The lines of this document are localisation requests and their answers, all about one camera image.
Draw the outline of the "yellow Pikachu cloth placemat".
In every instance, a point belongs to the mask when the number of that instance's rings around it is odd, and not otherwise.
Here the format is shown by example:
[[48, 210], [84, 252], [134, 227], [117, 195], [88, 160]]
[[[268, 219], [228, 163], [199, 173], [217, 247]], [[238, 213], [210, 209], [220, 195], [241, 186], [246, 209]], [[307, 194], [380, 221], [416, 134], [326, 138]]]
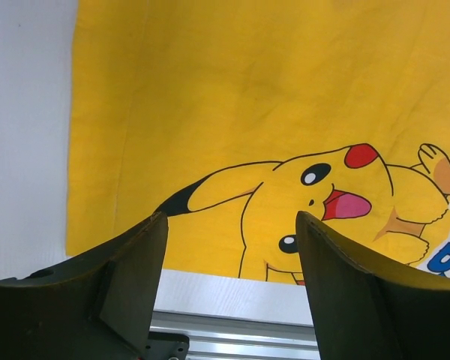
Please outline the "yellow Pikachu cloth placemat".
[[296, 215], [450, 278], [450, 1], [81, 1], [66, 253], [303, 284]]

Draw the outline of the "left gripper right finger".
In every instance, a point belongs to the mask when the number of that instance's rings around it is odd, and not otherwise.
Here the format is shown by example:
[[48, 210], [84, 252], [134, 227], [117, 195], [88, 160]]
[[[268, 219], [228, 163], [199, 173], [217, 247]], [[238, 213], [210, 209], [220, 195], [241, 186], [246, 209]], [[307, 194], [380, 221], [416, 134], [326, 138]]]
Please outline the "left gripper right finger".
[[304, 211], [295, 228], [321, 359], [450, 359], [450, 278], [389, 259]]

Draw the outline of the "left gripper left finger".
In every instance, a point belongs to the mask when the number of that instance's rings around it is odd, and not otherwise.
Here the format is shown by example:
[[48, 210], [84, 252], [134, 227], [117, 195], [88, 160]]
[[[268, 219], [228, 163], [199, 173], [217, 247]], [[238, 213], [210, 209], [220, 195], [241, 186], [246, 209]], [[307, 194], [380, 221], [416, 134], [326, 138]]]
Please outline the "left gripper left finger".
[[0, 359], [140, 359], [167, 247], [164, 214], [28, 277], [0, 280]]

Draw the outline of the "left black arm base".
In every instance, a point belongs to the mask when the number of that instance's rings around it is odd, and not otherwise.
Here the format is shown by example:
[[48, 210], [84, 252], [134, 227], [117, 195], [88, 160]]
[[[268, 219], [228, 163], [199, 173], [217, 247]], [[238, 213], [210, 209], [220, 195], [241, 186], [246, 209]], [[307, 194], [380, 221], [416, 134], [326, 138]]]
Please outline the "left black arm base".
[[150, 331], [139, 360], [185, 360], [189, 347], [190, 338], [185, 334]]

